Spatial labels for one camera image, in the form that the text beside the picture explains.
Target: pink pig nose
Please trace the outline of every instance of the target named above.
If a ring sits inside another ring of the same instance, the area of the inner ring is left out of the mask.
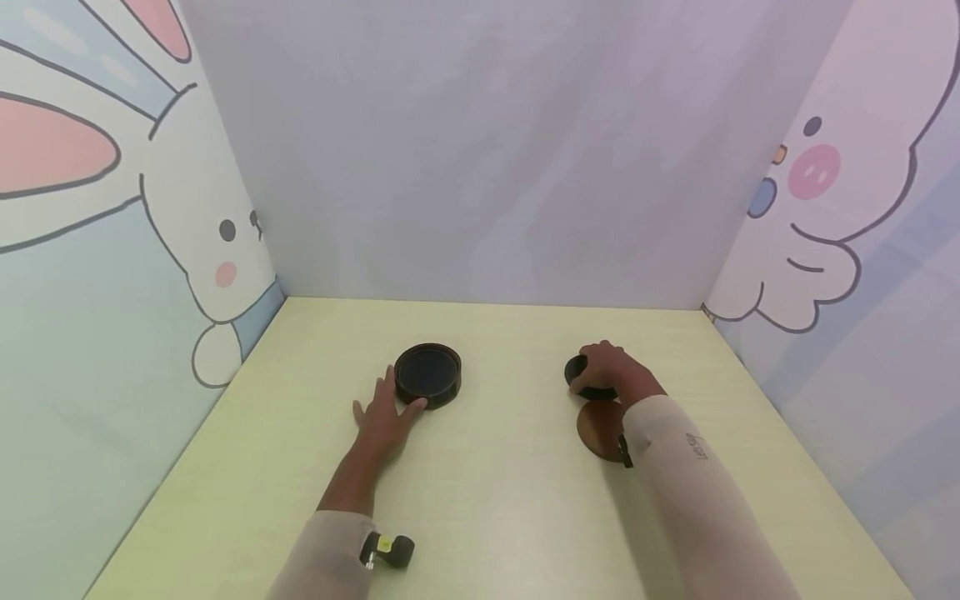
[[[794,161],[787,189],[801,200],[813,200],[829,190],[839,175],[840,151],[829,144],[821,144]]]

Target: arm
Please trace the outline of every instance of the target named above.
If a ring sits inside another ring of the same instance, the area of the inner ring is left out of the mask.
[[[356,441],[330,479],[324,496],[277,575],[268,600],[363,600],[371,572],[360,550],[373,531],[373,495],[383,466],[403,448],[426,400],[396,413],[394,368],[377,379],[366,411],[353,402]]]
[[[616,388],[636,474],[657,507],[687,597],[799,599],[736,483],[650,371],[609,342],[581,352],[587,369],[571,390]]]

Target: light yellow table surface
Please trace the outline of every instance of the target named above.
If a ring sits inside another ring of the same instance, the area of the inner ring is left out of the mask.
[[[581,445],[564,363],[601,338],[646,363],[739,482],[804,598],[910,598],[707,318],[289,299],[88,594],[259,600],[352,441],[350,402],[441,342],[463,390],[420,420],[376,501],[417,543],[372,598],[679,598],[642,490]]]

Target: rabbit paw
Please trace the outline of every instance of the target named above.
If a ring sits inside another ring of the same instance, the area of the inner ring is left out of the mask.
[[[231,324],[215,324],[193,349],[193,373],[208,388],[222,388],[240,369],[240,340]]]

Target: rabbit eye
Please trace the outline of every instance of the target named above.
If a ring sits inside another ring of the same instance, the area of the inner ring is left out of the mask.
[[[804,125],[804,135],[810,137],[811,135],[816,135],[820,130],[820,127],[824,124],[824,120],[820,117],[813,117]]]
[[[224,238],[225,242],[232,242],[236,236],[237,228],[230,219],[224,219],[220,222],[220,237]]]

